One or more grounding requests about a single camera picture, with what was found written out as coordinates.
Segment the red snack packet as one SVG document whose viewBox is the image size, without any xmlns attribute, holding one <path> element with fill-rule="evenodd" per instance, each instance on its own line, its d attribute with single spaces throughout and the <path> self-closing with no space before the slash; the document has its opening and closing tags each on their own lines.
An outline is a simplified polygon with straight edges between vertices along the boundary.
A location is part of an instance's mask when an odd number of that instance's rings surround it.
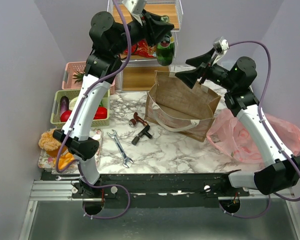
<svg viewBox="0 0 300 240">
<path fill-rule="evenodd" d="M 156 50 L 156 46 L 149 46 L 148 43 L 143 39 L 131 46 L 131 55 L 143 58 L 156 58 Z"/>
</svg>

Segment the brown paper grocery bag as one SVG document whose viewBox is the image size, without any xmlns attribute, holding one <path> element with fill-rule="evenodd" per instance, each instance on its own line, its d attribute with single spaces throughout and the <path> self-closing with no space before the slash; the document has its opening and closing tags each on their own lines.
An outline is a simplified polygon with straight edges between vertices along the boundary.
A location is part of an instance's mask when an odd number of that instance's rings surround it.
<svg viewBox="0 0 300 240">
<path fill-rule="evenodd" d="M 209 87 L 188 88 L 169 72 L 156 71 L 154 85 L 147 92 L 145 120 L 203 142 L 220 99 Z"/>
</svg>

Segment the orange bread toy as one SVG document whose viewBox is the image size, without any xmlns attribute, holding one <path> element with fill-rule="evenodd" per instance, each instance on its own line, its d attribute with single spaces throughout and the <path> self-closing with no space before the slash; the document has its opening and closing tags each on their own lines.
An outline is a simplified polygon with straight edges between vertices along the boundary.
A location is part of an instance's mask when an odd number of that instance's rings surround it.
<svg viewBox="0 0 300 240">
<path fill-rule="evenodd" d="M 45 150 L 50 157 L 57 157 L 61 147 L 61 143 L 53 138 L 53 133 L 56 129 L 52 128 L 41 134 L 38 145 L 42 150 Z"/>
</svg>

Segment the green lettuce toy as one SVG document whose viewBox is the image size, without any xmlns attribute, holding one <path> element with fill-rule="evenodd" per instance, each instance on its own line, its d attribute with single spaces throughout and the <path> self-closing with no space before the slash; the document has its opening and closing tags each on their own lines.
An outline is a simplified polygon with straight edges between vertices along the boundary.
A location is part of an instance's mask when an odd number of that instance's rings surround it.
<svg viewBox="0 0 300 240">
<path fill-rule="evenodd" d="M 78 100 L 78 97 L 75 97 L 75 98 L 73 98 L 73 99 L 69 102 L 69 107 L 68 107 L 68 109 L 69 109 L 70 111 L 72 111 L 72 110 L 74 109 L 77 100 Z M 103 100 L 103 99 L 101 100 L 99 106 L 100 106 L 100 107 L 104 107 L 104 106 L 105 106 L 104 100 Z"/>
</svg>

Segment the pink plastic basket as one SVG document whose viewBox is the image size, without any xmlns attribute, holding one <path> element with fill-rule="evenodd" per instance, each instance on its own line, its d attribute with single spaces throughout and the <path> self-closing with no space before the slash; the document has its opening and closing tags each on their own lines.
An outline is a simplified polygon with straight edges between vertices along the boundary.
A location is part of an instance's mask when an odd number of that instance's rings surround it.
<svg viewBox="0 0 300 240">
<path fill-rule="evenodd" d="M 82 82 L 76 77 L 79 73 L 83 73 L 86 67 L 85 61 L 68 62 L 65 66 L 62 90 L 80 89 Z"/>
</svg>

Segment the green plastic basket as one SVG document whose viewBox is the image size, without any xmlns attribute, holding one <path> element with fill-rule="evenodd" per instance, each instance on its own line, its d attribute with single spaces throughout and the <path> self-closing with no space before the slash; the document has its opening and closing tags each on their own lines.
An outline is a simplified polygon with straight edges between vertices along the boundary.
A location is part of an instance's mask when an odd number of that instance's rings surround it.
<svg viewBox="0 0 300 240">
<path fill-rule="evenodd" d="M 62 97 L 67 97 L 70 100 L 78 97 L 80 89 L 59 90 L 55 93 L 50 123 L 58 129 L 61 129 L 65 122 L 60 121 L 60 102 Z M 102 98 L 102 105 L 107 109 L 107 117 L 105 119 L 95 119 L 92 121 L 91 127 L 105 127 L 110 125 L 110 90 L 106 92 Z"/>
</svg>

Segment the pink plastic bag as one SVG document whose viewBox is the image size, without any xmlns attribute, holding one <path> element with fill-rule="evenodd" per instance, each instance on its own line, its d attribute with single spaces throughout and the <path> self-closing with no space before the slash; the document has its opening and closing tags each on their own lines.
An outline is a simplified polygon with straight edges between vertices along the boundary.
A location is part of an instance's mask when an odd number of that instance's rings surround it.
<svg viewBox="0 0 300 240">
<path fill-rule="evenodd" d="M 300 153 L 300 129 L 285 120 L 265 115 L 283 143 L 294 153 Z M 206 134 L 212 146 L 221 153 L 247 164 L 263 162 L 262 156 L 244 125 L 227 108 L 222 109 Z"/>
</svg>

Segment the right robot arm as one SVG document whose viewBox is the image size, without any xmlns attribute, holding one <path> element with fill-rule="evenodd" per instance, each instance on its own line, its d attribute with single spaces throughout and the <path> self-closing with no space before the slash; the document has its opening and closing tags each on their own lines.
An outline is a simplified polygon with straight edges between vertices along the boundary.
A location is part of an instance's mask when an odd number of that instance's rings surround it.
<svg viewBox="0 0 300 240">
<path fill-rule="evenodd" d="M 256 63 L 247 56 L 240 57 L 230 70 L 215 63 L 216 50 L 190 58 L 186 64 L 192 70 L 179 71 L 175 76 L 192 89 L 196 83 L 209 80 L 226 89 L 227 108 L 251 135 L 263 160 L 264 169 L 253 173 L 241 170 L 228 174 L 220 183 L 220 191 L 231 196 L 238 188 L 258 190 L 264 195 L 275 194 L 300 182 L 300 155 L 296 156 L 280 140 L 267 120 L 261 102 L 250 85 L 257 77 Z"/>
</svg>

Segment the silver open-end wrench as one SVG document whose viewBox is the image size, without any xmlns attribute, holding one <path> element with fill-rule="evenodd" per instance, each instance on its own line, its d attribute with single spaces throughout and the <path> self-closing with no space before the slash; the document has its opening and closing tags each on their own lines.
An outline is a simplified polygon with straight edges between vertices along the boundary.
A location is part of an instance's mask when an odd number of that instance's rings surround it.
<svg viewBox="0 0 300 240">
<path fill-rule="evenodd" d="M 128 157 L 127 154 L 125 153 L 125 151 L 118 139 L 117 132 L 113 129 L 112 133 L 107 132 L 107 134 L 114 141 L 115 145 L 117 146 L 117 148 L 122 156 L 122 165 L 128 169 L 130 167 L 129 163 L 133 164 L 134 161 L 130 157 Z"/>
</svg>

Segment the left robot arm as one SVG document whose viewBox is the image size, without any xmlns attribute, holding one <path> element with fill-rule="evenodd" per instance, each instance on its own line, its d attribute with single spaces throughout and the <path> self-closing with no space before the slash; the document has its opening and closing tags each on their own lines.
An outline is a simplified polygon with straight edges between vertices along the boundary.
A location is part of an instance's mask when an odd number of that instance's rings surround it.
<svg viewBox="0 0 300 240">
<path fill-rule="evenodd" d="M 95 163 L 99 142 L 90 137 L 90 128 L 104 95 L 110 89 L 117 74 L 129 63 L 132 46 L 146 40 L 155 46 L 174 29 L 174 24 L 162 20 L 162 16 L 142 10 L 141 19 L 121 23 L 111 13 L 101 11 L 91 19 L 89 36 L 92 51 L 86 60 L 82 87 L 74 109 L 62 129 L 53 132 L 53 138 L 67 147 L 75 156 L 80 177 L 85 182 L 83 191 L 91 198 L 97 197 L 101 185 Z"/>
</svg>

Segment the red tomato toy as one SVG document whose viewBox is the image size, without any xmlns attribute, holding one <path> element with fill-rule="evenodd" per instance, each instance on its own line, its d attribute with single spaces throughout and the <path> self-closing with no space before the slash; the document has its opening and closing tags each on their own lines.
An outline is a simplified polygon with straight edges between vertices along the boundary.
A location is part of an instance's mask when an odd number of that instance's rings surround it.
<svg viewBox="0 0 300 240">
<path fill-rule="evenodd" d="M 71 110 L 66 110 L 60 115 L 60 122 L 67 122 L 69 117 L 71 116 L 72 111 Z"/>
</svg>

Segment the toy pineapple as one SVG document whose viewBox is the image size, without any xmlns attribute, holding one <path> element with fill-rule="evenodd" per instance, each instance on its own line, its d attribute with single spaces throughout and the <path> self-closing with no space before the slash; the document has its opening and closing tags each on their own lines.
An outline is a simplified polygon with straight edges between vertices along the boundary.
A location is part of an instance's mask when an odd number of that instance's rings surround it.
<svg viewBox="0 0 300 240">
<path fill-rule="evenodd" d="M 75 84 L 82 83 L 84 76 L 85 76 L 84 71 L 75 71 L 73 74 L 73 79 L 75 80 L 74 83 Z"/>
</svg>

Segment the red bell pepper toy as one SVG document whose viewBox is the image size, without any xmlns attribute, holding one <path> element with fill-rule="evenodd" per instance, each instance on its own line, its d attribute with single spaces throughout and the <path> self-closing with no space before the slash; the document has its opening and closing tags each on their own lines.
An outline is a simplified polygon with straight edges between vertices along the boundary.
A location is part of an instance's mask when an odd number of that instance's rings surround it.
<svg viewBox="0 0 300 240">
<path fill-rule="evenodd" d="M 99 106 L 95 115 L 94 115 L 94 120 L 101 120 L 101 119 L 106 119 L 108 116 L 108 110 L 107 108 L 103 106 Z"/>
</svg>

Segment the purple eggplant toy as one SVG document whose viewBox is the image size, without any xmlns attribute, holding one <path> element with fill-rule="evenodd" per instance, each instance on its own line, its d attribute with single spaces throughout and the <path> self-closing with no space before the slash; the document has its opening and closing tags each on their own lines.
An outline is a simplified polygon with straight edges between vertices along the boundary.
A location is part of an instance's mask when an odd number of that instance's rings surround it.
<svg viewBox="0 0 300 240">
<path fill-rule="evenodd" d="M 69 99 L 66 96 L 62 96 L 60 99 L 60 116 L 62 116 L 63 113 L 69 110 Z"/>
</svg>

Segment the small silver wrench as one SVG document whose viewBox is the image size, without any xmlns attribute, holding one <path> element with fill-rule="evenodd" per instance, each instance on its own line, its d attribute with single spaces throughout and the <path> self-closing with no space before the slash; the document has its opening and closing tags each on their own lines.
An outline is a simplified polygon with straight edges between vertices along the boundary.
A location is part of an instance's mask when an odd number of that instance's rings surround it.
<svg viewBox="0 0 300 240">
<path fill-rule="evenodd" d="M 72 181 L 72 180 L 78 180 L 80 179 L 79 176 L 60 176 L 58 175 L 55 180 L 56 181 Z"/>
</svg>

